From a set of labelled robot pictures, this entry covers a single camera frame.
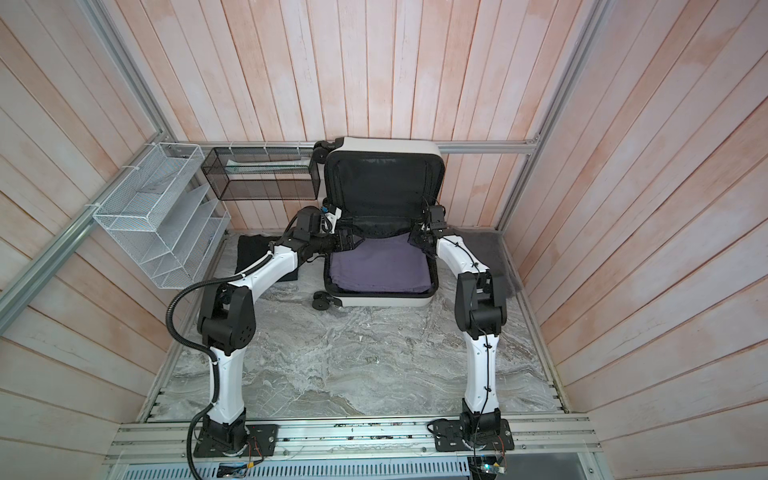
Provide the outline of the purple towel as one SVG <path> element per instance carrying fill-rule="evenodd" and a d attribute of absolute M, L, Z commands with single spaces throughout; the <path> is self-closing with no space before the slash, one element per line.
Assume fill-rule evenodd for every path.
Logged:
<path fill-rule="evenodd" d="M 353 250 L 332 253 L 329 277 L 358 293 L 421 294 L 433 284 L 427 256 L 407 234 L 365 239 Z"/>

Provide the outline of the black t-shirt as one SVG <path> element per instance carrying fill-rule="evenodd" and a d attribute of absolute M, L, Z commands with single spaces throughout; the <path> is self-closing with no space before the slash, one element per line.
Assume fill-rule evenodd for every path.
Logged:
<path fill-rule="evenodd" d="M 281 237 L 277 236 L 240 236 L 237 242 L 237 259 L 235 272 L 240 273 L 241 271 L 244 271 L 247 267 L 251 266 L 262 257 L 264 257 L 268 253 L 271 244 L 295 246 L 296 242 L 291 239 L 282 239 Z"/>

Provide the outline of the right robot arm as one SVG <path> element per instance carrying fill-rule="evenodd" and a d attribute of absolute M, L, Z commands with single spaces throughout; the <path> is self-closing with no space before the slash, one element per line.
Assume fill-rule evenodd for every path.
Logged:
<path fill-rule="evenodd" d="M 454 275 L 454 317 L 467 347 L 467 384 L 459 419 L 439 421 L 433 435 L 457 447 L 484 449 L 500 440 L 502 430 L 496 354 L 507 306 L 501 273 L 482 263 L 449 229 L 441 205 L 423 207 L 409 242 L 440 259 Z"/>

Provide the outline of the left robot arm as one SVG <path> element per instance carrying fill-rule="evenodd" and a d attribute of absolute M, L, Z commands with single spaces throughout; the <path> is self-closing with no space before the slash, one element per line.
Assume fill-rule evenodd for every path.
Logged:
<path fill-rule="evenodd" d="M 204 286 L 198 331 L 210 360 L 209 405 L 190 425 L 189 456 L 237 457 L 254 445 L 243 395 L 245 350 L 256 334 L 255 301 L 317 254 L 343 244 L 335 232 L 338 207 L 304 207 L 263 256 L 241 271 Z"/>

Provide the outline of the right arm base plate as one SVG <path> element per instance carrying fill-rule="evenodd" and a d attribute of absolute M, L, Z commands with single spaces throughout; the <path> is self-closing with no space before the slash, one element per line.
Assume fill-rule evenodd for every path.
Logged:
<path fill-rule="evenodd" d="M 427 423 L 438 452 L 497 451 L 515 449 L 509 422 L 492 419 L 471 428 L 465 420 L 436 419 Z"/>

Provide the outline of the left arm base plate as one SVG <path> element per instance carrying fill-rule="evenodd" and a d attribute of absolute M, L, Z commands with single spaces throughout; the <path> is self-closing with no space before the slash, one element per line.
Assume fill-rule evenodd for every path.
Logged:
<path fill-rule="evenodd" d="M 211 423 L 202 427 L 192 456 L 195 459 L 223 456 L 270 457 L 275 452 L 278 429 L 277 424 Z"/>

